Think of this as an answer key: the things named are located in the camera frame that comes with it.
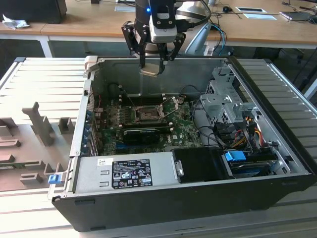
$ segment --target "warning label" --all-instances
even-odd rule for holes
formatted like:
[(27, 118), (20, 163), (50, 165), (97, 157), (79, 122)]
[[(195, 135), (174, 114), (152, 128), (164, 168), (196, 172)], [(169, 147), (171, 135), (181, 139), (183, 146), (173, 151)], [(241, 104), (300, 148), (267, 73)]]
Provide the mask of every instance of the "warning label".
[(150, 160), (127, 160), (112, 163), (112, 187), (129, 188), (152, 186)]

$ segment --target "desk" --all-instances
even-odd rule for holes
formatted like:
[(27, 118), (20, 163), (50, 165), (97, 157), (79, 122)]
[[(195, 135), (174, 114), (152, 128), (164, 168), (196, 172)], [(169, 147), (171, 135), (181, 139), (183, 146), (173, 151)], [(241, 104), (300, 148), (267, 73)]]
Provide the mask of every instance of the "desk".
[[(222, 0), (235, 12), (235, 6), (260, 7), (268, 13), (292, 11), (291, 7), (281, 4), (281, 0)], [(50, 41), (84, 41), (84, 42), (125, 42), (121, 26), (133, 21), (135, 13), (114, 11), (115, 3), (101, 2), (91, 5), (90, 1), (66, 0), (66, 19), (57, 25), (31, 23), (30, 28), (11, 30), (0, 26), (0, 38), (25, 39), (40, 41), (46, 57), (53, 57)], [(313, 3), (292, 0), (293, 6), (312, 7)], [(212, 8), (221, 11), (221, 5)], [(313, 49), (317, 45), (317, 26), (299, 22), (287, 22), (286, 18), (275, 15), (277, 20), (247, 19), (240, 15), (223, 14), (220, 18), (221, 28), (227, 33), (227, 45), (249, 47), (276, 47)], [(215, 45), (219, 33), (210, 32), (207, 44)]]

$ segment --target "blue latch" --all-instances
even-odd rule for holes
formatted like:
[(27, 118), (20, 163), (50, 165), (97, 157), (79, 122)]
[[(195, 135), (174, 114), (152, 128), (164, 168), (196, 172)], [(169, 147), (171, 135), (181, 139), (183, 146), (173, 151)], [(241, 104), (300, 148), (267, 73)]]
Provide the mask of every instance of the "blue latch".
[(50, 175), (49, 184), (61, 184), (61, 175)]
[(243, 151), (241, 150), (230, 150), (224, 154), (227, 161), (244, 161), (247, 160)]

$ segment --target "motherboard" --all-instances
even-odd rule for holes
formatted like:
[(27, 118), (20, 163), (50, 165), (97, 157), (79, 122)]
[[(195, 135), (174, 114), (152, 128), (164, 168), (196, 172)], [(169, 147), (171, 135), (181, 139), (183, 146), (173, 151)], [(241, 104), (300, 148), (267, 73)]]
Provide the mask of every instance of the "motherboard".
[(182, 97), (161, 100), (118, 98), (104, 105), (99, 127), (100, 155), (167, 152), (202, 146), (190, 103)]

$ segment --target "blue cable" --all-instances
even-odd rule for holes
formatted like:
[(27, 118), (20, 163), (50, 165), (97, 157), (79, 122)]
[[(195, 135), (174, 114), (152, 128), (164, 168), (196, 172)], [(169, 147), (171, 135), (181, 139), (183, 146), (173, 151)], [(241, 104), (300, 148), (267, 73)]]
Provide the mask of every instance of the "blue cable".
[(224, 47), (224, 35), (223, 35), (222, 30), (221, 30), (219, 27), (217, 27), (217, 26), (214, 25), (214, 24), (213, 24), (213, 26), (214, 26), (214, 28), (216, 28), (216, 29), (220, 32), (221, 37), (222, 37), (222, 47), (221, 47), (221, 50), (220, 50), (220, 52), (219, 52), (219, 55), (220, 55), (220, 54), (221, 54), (221, 51), (223, 50), (223, 47)]

